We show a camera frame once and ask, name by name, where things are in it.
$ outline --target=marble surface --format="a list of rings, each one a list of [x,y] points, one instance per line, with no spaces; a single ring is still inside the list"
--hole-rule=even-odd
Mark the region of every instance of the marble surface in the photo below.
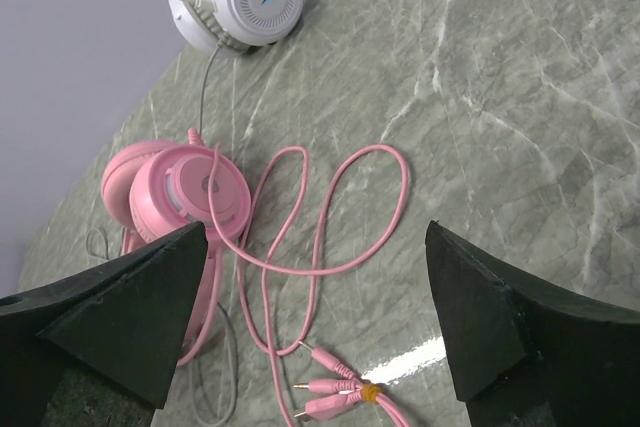
[[[560,286],[640,309],[639,7],[640,0],[310,0],[304,26],[289,39],[214,67],[204,136],[222,142],[252,186],[279,148],[311,151],[306,210],[278,262],[310,263],[325,186],[350,153],[382,141],[410,161],[403,222],[366,265],[322,283],[309,341],[386,384],[413,425],[469,424],[453,393],[427,278],[431,219]],[[84,252],[90,227],[104,227],[117,253],[118,226],[99,197],[102,170],[131,142],[185,139],[197,122],[206,61],[187,49],[96,158],[32,242],[22,289],[92,265]],[[298,160],[283,161],[270,182],[251,252],[265,254],[292,205]],[[350,260],[381,234],[398,182],[399,169],[382,154],[347,174],[332,209],[326,265]],[[282,425],[268,359],[248,336],[227,262],[224,303],[241,361],[231,425]],[[274,275],[270,285],[278,337],[290,341],[302,323],[306,281]],[[248,291],[260,319],[256,269]],[[224,392],[221,354],[216,345],[201,360],[214,411]],[[304,351],[284,365],[287,383],[324,375]],[[158,426],[195,425],[186,379],[176,373]],[[291,402],[300,408],[309,398],[295,392]],[[362,406],[323,425],[391,423]]]

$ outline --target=coiled pink cable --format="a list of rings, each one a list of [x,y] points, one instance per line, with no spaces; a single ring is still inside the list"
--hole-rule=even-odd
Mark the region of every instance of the coiled pink cable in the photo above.
[[[218,164],[219,164],[219,146],[216,145],[216,148],[214,149],[214,161],[213,161],[213,166],[211,167],[211,174],[210,174],[210,179],[215,178],[215,172],[218,168]],[[324,230],[325,230],[325,223],[327,220],[327,215],[329,212],[329,205],[331,203],[331,199],[333,197],[335,188],[338,184],[338,181],[340,180],[340,178],[342,177],[342,175],[344,174],[344,172],[347,170],[347,168],[353,164],[356,160],[358,160],[359,158],[371,153],[371,152],[376,152],[376,151],[383,151],[383,152],[387,152],[390,153],[391,155],[393,155],[396,160],[398,161],[399,165],[400,165],[400,172],[401,172],[401,184],[400,184],[400,195],[398,197],[398,203],[396,205],[396,209],[393,213],[393,216],[391,218],[391,222],[389,223],[387,229],[385,230],[385,232],[382,234],[382,236],[371,246],[369,247],[369,249],[367,249],[364,253],[362,253],[361,255],[359,255],[358,257],[356,257],[355,259],[351,260],[350,262],[347,262],[346,264],[343,265],[339,265],[336,267],[332,267],[329,269],[320,269],[320,256],[321,256],[321,249],[322,249],[322,239],[324,237]],[[218,221],[218,219],[216,218],[216,214],[215,214],[215,202],[214,202],[214,196],[213,196],[213,182],[209,183],[209,192],[208,192],[208,196],[209,196],[209,204],[210,204],[210,210],[211,210],[211,216],[213,219],[213,223],[216,227],[216,230],[218,232],[218,234],[220,235],[220,238],[222,239],[222,241],[225,243],[225,245],[227,247],[229,247],[229,249],[231,249],[232,251],[234,251],[237,254],[237,279],[238,279],[238,287],[239,287],[239,291],[240,291],[240,302],[242,305],[242,310],[244,312],[246,321],[247,321],[247,326],[249,328],[249,332],[251,333],[251,336],[253,337],[254,341],[256,342],[256,344],[258,345],[258,347],[260,349],[262,349],[264,352],[266,352],[267,354],[269,354],[269,358],[271,361],[271,370],[272,370],[272,374],[273,374],[273,381],[274,381],[274,387],[276,390],[276,397],[278,399],[278,404],[280,406],[280,411],[282,412],[282,416],[284,417],[286,424],[288,427],[295,427],[295,422],[293,421],[293,419],[291,418],[291,415],[289,414],[289,411],[287,410],[287,406],[285,404],[284,401],[284,395],[283,395],[283,391],[282,391],[282,386],[280,383],[280,373],[278,371],[278,364],[277,364],[277,357],[278,356],[285,356],[291,352],[293,352],[294,350],[296,350],[299,346],[299,341],[304,340],[304,338],[306,337],[307,333],[309,332],[309,329],[311,327],[311,321],[313,318],[313,310],[314,310],[314,305],[315,305],[315,295],[316,295],[316,284],[317,284],[317,280],[318,277],[320,276],[325,276],[325,275],[333,275],[333,274],[339,274],[342,272],[346,272],[348,270],[351,270],[355,267],[357,267],[358,265],[360,265],[362,262],[366,261],[367,259],[369,259],[374,253],[376,253],[380,247],[382,247],[382,245],[384,245],[384,243],[389,239],[389,237],[391,236],[391,234],[393,233],[393,231],[395,230],[396,226],[398,225],[398,222],[400,221],[400,218],[402,216],[402,212],[404,210],[406,201],[407,201],[407,197],[409,194],[409,167],[406,163],[406,161],[404,160],[404,158],[402,157],[402,155],[400,154],[400,152],[398,152],[396,149],[394,149],[391,146],[388,145],[384,145],[384,144],[375,144],[375,145],[371,145],[368,147],[365,147],[361,150],[359,150],[358,152],[356,152],[355,154],[351,155],[351,157],[349,157],[341,166],[340,168],[337,170],[337,172],[334,174],[333,179],[331,180],[331,183],[329,184],[329,187],[327,189],[327,193],[325,195],[323,204],[322,204],[322,209],[320,212],[320,216],[318,218],[318,223],[316,226],[316,233],[315,233],[315,238],[314,238],[314,244],[313,244],[313,257],[312,257],[312,262],[311,262],[311,269],[309,270],[296,270],[296,269],[292,269],[292,268],[288,268],[288,267],[282,267],[282,266],[278,266],[278,265],[274,265],[269,263],[271,261],[271,259],[273,258],[273,255],[276,251],[276,249],[278,248],[278,246],[280,245],[280,242],[282,241],[282,239],[284,238],[287,230],[289,229],[289,227],[291,226],[291,224],[293,223],[293,221],[295,220],[296,216],[298,215],[300,208],[302,207],[302,202],[304,200],[304,196],[307,190],[307,184],[308,184],[308,175],[309,175],[309,154],[306,151],[306,149],[304,149],[303,147],[287,147],[285,149],[282,149],[281,151],[279,151],[274,157],[273,159],[271,159],[271,161],[269,162],[269,164],[267,165],[264,173],[262,174],[262,177],[260,179],[260,182],[258,183],[258,187],[256,188],[254,197],[253,197],[253,201],[251,204],[251,215],[250,215],[250,219],[253,217],[253,213],[255,210],[255,207],[258,203],[258,199],[260,198],[260,194],[262,192],[262,189],[264,187],[264,184],[269,176],[269,174],[271,173],[271,170],[273,169],[273,166],[275,165],[275,163],[280,159],[280,157],[282,157],[284,154],[290,153],[290,152],[299,152],[302,154],[302,179],[300,182],[300,191],[298,193],[298,198],[296,200],[296,203],[293,207],[293,209],[291,210],[291,213],[289,214],[289,216],[287,217],[286,221],[284,222],[282,228],[280,229],[280,231],[278,232],[278,235],[276,236],[273,244],[271,245],[271,248],[269,249],[269,252],[267,253],[267,257],[266,257],[266,261],[262,261],[260,259],[257,259],[249,254],[247,254],[243,248],[246,244],[246,240],[247,237],[249,235],[249,230],[250,230],[250,222],[251,220],[249,220],[249,224],[247,225],[241,239],[240,239],[240,243],[239,246],[236,246],[231,239],[229,239],[227,237],[227,235],[224,233],[223,227],[220,225],[220,222]],[[265,316],[265,330],[266,330],[266,337],[267,337],[267,343],[265,345],[264,341],[260,338],[260,335],[257,332],[255,323],[253,321],[253,317],[251,315],[250,309],[249,309],[249,303],[247,301],[246,298],[246,292],[244,289],[244,266],[242,265],[242,260],[250,262],[251,264],[257,265],[259,267],[263,268],[262,271],[262,279],[261,279],[261,286],[262,286],[262,297],[263,297],[263,304],[264,304],[264,316]],[[305,321],[303,323],[302,326],[302,330],[299,334],[299,336],[297,337],[297,339],[287,348],[285,349],[280,349],[280,350],[276,350],[275,346],[274,346],[274,339],[273,339],[273,329],[272,329],[272,323],[271,323],[271,312],[270,312],[270,304],[269,304],[269,295],[268,295],[268,286],[267,286],[267,275],[269,271],[275,271],[275,272],[279,272],[282,274],[289,274],[289,275],[303,275],[303,276],[309,276],[311,277],[311,282],[310,282],[310,288],[309,288],[309,301],[307,303],[307,311],[306,311],[306,317],[305,317]],[[402,413],[400,412],[400,410],[395,406],[395,404],[393,404],[393,402],[391,402],[391,400],[384,396],[384,395],[380,395],[378,396],[379,399],[379,404],[382,408],[385,409],[385,411],[387,411],[387,413],[389,414],[389,416],[393,419],[394,423],[396,424],[396,426],[399,427],[408,427],[409,424],[406,421],[406,419],[403,417]]]

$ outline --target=pink headphones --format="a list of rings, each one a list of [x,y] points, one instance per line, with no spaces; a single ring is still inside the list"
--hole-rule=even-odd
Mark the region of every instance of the pink headphones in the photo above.
[[[214,151],[204,146],[195,129],[189,129],[188,145],[168,140],[140,142],[111,159],[100,189],[107,212],[124,226],[122,254],[191,222],[204,222],[209,250],[185,345],[196,338],[197,344],[204,341],[220,292],[222,272],[218,269],[225,244],[209,208],[213,159]],[[238,168],[226,157],[219,155],[218,159],[212,186],[216,218],[224,225],[225,236],[236,240],[249,221],[251,194]],[[179,365],[191,357],[187,354]]]

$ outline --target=pink ear cushion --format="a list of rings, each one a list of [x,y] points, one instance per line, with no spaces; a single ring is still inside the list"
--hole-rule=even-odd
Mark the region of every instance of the pink ear cushion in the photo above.
[[[169,140],[139,142],[118,152],[109,161],[102,175],[100,194],[111,217],[128,229],[135,230],[129,206],[129,191],[136,173],[155,154],[175,145],[175,142]]]

